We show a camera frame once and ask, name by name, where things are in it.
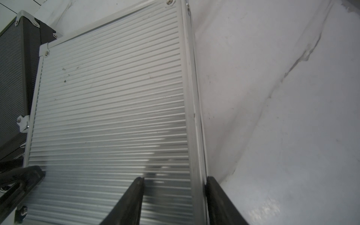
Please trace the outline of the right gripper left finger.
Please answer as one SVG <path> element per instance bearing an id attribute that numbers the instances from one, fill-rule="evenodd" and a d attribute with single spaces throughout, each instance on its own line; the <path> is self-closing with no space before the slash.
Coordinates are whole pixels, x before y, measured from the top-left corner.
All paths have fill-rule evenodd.
<path id="1" fill-rule="evenodd" d="M 139 225 L 144 196 L 144 178 L 137 177 L 100 223 L 101 225 Z"/>

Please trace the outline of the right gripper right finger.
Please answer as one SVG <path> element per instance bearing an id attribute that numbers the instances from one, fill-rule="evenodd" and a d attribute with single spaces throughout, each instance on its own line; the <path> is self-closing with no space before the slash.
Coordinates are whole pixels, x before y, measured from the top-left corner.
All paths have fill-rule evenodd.
<path id="1" fill-rule="evenodd" d="M 248 222 L 212 176 L 207 177 L 205 194 L 210 225 L 248 225 Z"/>

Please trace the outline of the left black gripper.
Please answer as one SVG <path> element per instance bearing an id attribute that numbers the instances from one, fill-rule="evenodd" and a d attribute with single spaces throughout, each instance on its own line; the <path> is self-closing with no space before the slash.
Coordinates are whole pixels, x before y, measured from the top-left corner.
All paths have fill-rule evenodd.
<path id="1" fill-rule="evenodd" d="M 11 185 L 1 196 L 1 222 L 42 182 L 45 172 L 39 166 L 16 168 L 1 173 L 1 187 Z"/>

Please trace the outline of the silver poker case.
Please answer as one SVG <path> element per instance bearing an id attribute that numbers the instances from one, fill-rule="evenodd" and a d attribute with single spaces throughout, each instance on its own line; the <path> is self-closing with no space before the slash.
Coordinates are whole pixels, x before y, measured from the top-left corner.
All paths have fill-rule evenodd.
<path id="1" fill-rule="evenodd" d="M 98 225 L 137 178 L 142 225 L 207 225 L 187 1 L 142 1 L 39 49 L 26 225 Z"/>

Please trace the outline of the black poker case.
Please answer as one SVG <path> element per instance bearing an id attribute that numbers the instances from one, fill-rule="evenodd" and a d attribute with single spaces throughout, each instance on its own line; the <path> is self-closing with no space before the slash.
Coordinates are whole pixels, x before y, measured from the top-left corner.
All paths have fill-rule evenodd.
<path id="1" fill-rule="evenodd" d="M 22 160 L 39 49 L 57 38 L 55 30 L 24 10 L 1 31 L 1 162 Z"/>

